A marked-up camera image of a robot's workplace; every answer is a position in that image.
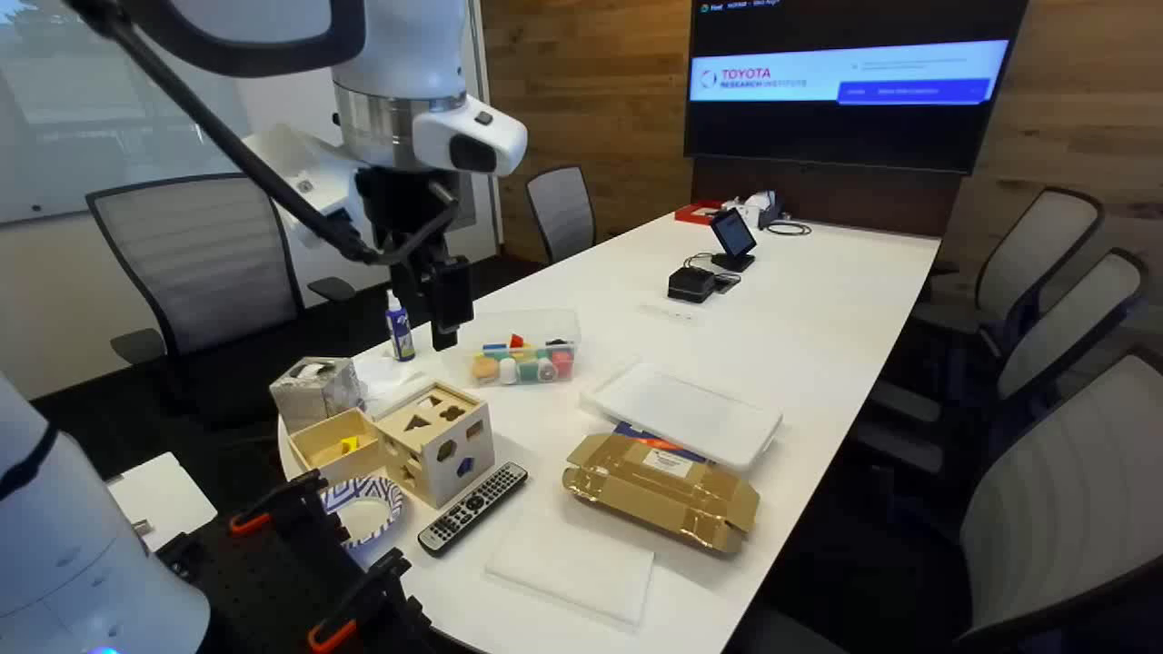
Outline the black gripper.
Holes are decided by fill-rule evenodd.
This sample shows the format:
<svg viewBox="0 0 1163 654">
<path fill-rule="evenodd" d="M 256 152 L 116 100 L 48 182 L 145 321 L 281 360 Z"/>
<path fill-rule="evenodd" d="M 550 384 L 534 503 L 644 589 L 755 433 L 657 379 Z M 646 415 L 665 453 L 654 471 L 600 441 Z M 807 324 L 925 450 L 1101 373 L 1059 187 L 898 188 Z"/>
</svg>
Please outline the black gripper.
<svg viewBox="0 0 1163 654">
<path fill-rule="evenodd" d="M 459 220 L 459 177 L 451 172 L 360 167 L 357 194 L 375 227 L 385 267 L 419 267 L 448 255 L 448 227 Z M 451 349 L 459 327 L 471 321 L 468 262 L 453 257 L 430 275 L 409 275 L 409 331 L 431 321 L 431 344 Z"/>
</svg>

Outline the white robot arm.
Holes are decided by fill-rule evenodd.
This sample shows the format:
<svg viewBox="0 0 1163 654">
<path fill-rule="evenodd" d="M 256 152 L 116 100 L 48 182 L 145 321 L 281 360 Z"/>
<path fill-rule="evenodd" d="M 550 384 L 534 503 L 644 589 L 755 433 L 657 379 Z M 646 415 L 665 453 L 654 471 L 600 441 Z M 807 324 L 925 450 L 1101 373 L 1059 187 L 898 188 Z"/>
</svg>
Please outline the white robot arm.
<svg viewBox="0 0 1163 654">
<path fill-rule="evenodd" d="M 468 0 L 65 0 L 113 39 L 242 177 L 350 262 L 396 255 L 309 204 L 178 78 L 335 81 L 342 152 L 365 167 L 436 177 L 510 175 L 526 126 L 460 78 Z M 136 534 L 79 442 L 0 383 L 0 654 L 196 654 L 212 599 Z"/>
</svg>

